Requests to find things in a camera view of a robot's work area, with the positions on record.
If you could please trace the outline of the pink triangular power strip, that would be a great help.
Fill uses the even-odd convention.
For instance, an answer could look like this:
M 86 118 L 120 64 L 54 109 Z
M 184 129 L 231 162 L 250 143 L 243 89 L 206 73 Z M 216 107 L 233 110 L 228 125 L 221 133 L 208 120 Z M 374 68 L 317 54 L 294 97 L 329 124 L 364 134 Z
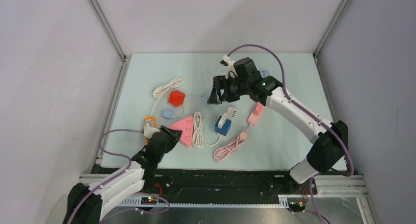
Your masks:
M 188 116 L 178 122 L 168 126 L 169 129 L 181 130 L 182 135 L 180 142 L 187 148 L 192 146 L 193 132 L 194 132 L 194 117 Z

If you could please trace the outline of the white plug adapter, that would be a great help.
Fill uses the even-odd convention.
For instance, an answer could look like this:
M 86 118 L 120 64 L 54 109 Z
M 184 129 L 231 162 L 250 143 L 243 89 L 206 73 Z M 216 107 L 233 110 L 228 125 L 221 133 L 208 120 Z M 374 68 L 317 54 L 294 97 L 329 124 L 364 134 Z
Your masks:
M 223 129 L 223 128 L 227 128 L 229 127 L 229 125 L 231 124 L 231 119 L 229 119 L 226 116 L 221 116 L 218 118 L 217 122 L 216 122 L 216 127 L 219 129 Z

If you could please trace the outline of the dark blue cube socket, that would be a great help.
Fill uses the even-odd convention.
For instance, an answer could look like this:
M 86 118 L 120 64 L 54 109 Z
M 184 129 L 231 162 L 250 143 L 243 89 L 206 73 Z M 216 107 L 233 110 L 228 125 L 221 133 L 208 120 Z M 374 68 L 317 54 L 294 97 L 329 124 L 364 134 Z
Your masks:
M 232 125 L 232 122 L 231 122 L 231 124 L 229 125 L 229 127 L 227 127 L 227 128 L 223 128 L 223 129 L 219 129 L 219 128 L 217 128 L 217 127 L 216 127 L 216 123 L 215 123 L 215 125 L 214 125 L 214 131 L 215 131 L 217 134 L 221 135 L 221 136 L 226 136 L 226 135 L 228 134 L 228 132 L 229 132 L 230 128 L 231 128 L 231 125 Z

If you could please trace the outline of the red cube socket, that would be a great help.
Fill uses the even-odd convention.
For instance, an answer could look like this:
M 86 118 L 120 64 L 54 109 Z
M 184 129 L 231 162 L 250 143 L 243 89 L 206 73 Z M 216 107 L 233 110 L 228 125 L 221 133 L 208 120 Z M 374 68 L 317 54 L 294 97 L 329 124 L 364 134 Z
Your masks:
M 179 90 L 171 91 L 168 97 L 168 103 L 170 103 L 174 107 L 179 107 L 183 105 L 185 96 L 186 94 Z

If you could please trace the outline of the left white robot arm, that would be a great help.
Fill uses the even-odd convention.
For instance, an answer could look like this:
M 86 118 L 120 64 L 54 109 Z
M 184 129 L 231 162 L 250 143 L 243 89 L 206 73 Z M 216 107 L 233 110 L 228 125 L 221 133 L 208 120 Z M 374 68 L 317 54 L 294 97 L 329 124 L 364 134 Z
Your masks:
M 102 139 L 99 140 L 102 152 L 125 158 L 127 163 L 99 181 L 88 185 L 76 184 L 68 194 L 65 224 L 98 224 L 126 198 L 140 191 L 148 193 L 153 190 L 155 170 L 164 155 L 180 141 L 183 131 L 145 124 L 137 133 L 149 140 L 133 157 L 109 152 L 102 147 Z

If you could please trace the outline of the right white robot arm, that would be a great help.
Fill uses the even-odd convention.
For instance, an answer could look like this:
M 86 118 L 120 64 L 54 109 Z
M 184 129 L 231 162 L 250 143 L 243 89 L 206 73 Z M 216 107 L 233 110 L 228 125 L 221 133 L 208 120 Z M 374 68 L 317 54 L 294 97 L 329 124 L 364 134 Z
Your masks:
M 348 128 L 344 122 L 333 123 L 310 111 L 276 78 L 262 77 L 249 57 L 233 61 L 225 55 L 220 63 L 227 67 L 227 72 L 213 77 L 208 104 L 234 102 L 241 96 L 249 96 L 281 114 L 312 143 L 306 158 L 289 170 L 289 177 L 285 179 L 289 192 L 298 193 L 304 188 L 305 181 L 327 172 L 347 156 Z

